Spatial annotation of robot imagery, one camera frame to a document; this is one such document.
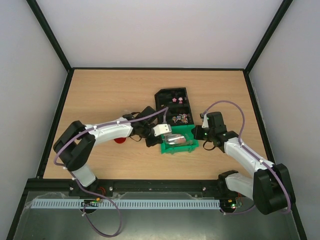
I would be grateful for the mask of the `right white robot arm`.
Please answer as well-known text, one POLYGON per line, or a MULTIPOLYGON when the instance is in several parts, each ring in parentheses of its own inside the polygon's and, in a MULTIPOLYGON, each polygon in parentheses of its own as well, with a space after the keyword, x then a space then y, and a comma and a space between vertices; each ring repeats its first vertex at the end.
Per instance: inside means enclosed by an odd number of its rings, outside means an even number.
POLYGON ((251 199, 264 215, 277 211, 289 213, 296 198, 288 168, 263 158, 241 140, 239 133, 229 131, 221 112, 202 113, 200 118, 202 124, 191 131, 194 138, 212 143, 249 173, 248 177, 236 170, 221 173, 218 191, 224 196, 237 192, 251 199))

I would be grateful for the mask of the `red jar lid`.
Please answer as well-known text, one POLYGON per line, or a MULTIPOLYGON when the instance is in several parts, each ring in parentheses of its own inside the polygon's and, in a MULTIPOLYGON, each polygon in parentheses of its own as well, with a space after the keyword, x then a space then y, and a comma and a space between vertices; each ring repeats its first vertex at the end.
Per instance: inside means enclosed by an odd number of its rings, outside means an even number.
POLYGON ((119 137, 119 138, 115 138, 114 141, 117 143, 117 144, 123 144, 125 141, 126 141, 126 137, 119 137))

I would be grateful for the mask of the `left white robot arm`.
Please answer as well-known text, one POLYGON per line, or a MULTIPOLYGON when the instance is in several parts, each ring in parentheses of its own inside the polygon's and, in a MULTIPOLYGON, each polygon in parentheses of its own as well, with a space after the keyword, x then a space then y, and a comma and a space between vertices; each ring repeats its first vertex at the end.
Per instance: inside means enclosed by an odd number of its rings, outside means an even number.
POLYGON ((155 131, 155 119, 165 118, 168 109, 155 111, 147 106, 141 112, 132 112, 116 120, 83 124, 72 122, 53 145, 56 153, 54 164, 66 168, 82 187, 92 185, 97 177, 87 164, 92 149, 111 140, 139 136, 145 139, 147 147, 162 143, 161 134, 155 131))

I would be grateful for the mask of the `black bin with star candies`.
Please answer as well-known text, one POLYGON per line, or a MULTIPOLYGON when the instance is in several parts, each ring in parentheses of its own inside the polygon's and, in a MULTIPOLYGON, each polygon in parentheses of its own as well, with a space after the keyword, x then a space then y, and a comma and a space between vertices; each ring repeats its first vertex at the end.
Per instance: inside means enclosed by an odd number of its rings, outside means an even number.
POLYGON ((160 89, 154 95, 154 99, 157 109, 162 107, 187 106, 190 104, 185 87, 160 89))

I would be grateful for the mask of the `metal scoop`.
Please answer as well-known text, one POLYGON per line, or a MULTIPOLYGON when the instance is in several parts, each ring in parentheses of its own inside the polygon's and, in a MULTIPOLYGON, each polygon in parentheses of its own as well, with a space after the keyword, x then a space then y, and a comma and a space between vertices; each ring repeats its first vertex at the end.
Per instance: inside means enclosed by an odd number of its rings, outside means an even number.
POLYGON ((186 140, 184 135, 175 133, 175 134, 167 134, 167 135, 165 135, 164 136, 164 142, 167 145, 174 146, 174 145, 184 144, 184 143, 187 142, 187 140, 186 140))

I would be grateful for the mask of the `green bin with gummies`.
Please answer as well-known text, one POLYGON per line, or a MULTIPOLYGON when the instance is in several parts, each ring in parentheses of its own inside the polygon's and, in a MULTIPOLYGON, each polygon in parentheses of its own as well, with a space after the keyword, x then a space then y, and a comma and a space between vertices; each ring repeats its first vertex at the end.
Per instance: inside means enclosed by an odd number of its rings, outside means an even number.
POLYGON ((171 133, 162 136, 161 154, 193 152, 199 147, 198 140, 192 134, 194 128, 193 124, 172 126, 171 133))

